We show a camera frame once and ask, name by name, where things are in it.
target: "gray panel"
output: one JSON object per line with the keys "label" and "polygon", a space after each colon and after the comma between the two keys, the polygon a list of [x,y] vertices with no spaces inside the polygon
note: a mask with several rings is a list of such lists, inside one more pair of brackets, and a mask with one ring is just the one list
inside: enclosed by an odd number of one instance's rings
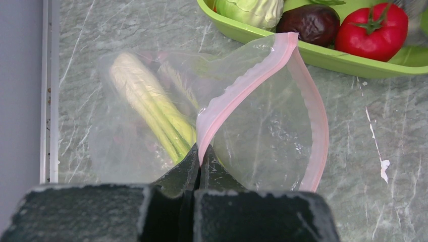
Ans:
{"label": "gray panel", "polygon": [[0,231],[39,183],[43,1],[0,1]]}

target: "dark purple vegetable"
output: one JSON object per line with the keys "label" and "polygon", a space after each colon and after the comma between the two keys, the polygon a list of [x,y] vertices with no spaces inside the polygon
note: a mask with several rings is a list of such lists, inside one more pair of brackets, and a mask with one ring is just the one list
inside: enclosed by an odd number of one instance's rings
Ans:
{"label": "dark purple vegetable", "polygon": [[309,4],[285,11],[277,33],[297,32],[299,39],[323,47],[331,45],[340,27],[340,17],[329,6]]}

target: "red tomato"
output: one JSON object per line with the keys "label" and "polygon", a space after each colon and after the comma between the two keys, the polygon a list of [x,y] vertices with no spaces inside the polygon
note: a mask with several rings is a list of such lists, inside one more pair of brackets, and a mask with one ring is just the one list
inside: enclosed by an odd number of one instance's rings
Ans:
{"label": "red tomato", "polygon": [[409,19],[397,5],[382,3],[348,15],[336,36],[336,50],[389,61],[406,40]]}

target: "tomato calyx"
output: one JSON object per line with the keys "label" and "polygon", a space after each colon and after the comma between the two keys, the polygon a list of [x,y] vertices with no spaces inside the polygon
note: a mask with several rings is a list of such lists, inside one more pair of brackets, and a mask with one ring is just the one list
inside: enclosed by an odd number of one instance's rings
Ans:
{"label": "tomato calyx", "polygon": [[369,9],[368,12],[368,20],[366,24],[354,24],[355,26],[361,27],[363,29],[366,29],[367,35],[373,34],[376,30],[382,28],[382,22],[386,21],[387,19],[387,13],[389,10],[389,7],[392,3],[388,3],[388,5],[385,7],[385,9],[382,11],[381,15],[379,16],[378,20],[373,20],[373,7]]}

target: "gray marble surface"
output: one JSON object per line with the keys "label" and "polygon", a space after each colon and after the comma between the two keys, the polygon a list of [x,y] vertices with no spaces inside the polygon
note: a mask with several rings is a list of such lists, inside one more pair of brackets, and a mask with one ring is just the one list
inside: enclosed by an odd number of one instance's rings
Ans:
{"label": "gray marble surface", "polygon": [[[96,60],[135,46],[221,54],[241,44],[224,37],[194,0],[62,1],[61,183],[100,182],[88,153],[105,99]],[[342,241],[428,241],[428,76],[368,80],[309,70],[330,126],[318,192]],[[388,183],[380,160],[390,161]]]}

